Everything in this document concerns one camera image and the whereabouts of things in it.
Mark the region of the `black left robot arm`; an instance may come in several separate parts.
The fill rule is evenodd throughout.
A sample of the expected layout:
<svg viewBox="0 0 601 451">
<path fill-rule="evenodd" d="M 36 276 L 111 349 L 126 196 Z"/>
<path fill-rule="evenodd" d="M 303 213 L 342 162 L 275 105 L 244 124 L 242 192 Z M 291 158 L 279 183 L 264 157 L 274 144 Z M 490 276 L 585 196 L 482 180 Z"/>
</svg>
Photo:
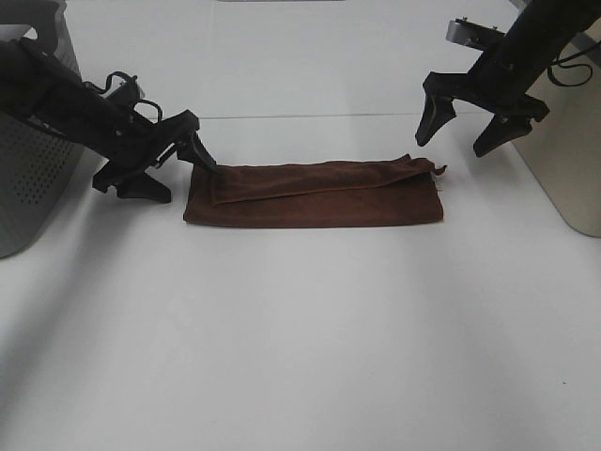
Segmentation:
<svg viewBox="0 0 601 451">
<path fill-rule="evenodd" d="M 199 118 L 189 110 L 156 121 L 137 112 L 145 99 L 137 79 L 113 72 L 104 86 L 85 82 L 33 40 L 22 38 L 1 46 L 1 109 L 23 124 L 89 148 L 106 164 L 94 175 L 100 192 L 115 188 L 122 199 L 166 204 L 172 194 L 147 170 L 171 156 L 216 172 L 217 164 L 201 142 Z"/>
</svg>

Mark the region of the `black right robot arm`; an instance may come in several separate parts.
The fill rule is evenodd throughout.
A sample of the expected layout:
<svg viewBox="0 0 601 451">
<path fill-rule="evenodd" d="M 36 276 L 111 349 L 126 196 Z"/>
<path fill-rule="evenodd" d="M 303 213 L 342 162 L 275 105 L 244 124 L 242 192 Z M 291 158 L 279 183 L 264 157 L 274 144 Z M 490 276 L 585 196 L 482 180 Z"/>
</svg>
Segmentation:
<svg viewBox="0 0 601 451">
<path fill-rule="evenodd" d="M 527 91 L 553 64 L 561 64 L 561 51 L 599 19 L 598 1 L 531 1 L 505 33 L 467 19 L 450 21 L 446 38 L 481 54 L 465 73 L 426 76 L 417 144 L 425 146 L 456 117 L 456 100 L 493 114 L 473 144 L 478 157 L 529 134 L 532 122 L 542 121 L 549 109 Z"/>
</svg>

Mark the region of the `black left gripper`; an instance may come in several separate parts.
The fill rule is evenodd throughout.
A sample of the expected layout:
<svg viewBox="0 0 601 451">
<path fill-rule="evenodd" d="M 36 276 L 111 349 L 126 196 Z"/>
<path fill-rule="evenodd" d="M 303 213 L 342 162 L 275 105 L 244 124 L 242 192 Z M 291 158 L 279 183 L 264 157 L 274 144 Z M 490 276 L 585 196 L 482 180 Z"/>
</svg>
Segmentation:
<svg viewBox="0 0 601 451">
<path fill-rule="evenodd" d="M 216 173 L 218 165 L 201 142 L 198 117 L 186 110 L 150 126 L 141 137 L 121 136 L 112 149 L 116 155 L 93 176 L 92 186 L 103 193 L 116 188 L 121 199 L 144 199 L 161 204 L 172 201 L 170 189 L 146 170 L 162 166 L 172 155 L 181 161 Z"/>
</svg>

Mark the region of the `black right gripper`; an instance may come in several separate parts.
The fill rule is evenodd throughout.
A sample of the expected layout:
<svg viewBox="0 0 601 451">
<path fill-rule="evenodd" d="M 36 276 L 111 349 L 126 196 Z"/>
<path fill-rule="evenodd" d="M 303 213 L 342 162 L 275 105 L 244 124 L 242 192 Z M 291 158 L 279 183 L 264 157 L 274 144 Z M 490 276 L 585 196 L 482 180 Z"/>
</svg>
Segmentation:
<svg viewBox="0 0 601 451">
<path fill-rule="evenodd" d="M 477 157 L 529 134 L 531 118 L 540 121 L 548 114 L 543 101 L 527 94 L 546 66 L 547 62 L 514 45 L 493 44 L 465 73 L 430 72 L 423 83 L 425 102 L 415 133 L 417 145 L 424 147 L 438 130 L 456 118 L 455 100 L 502 116 L 493 116 L 474 142 Z"/>
</svg>

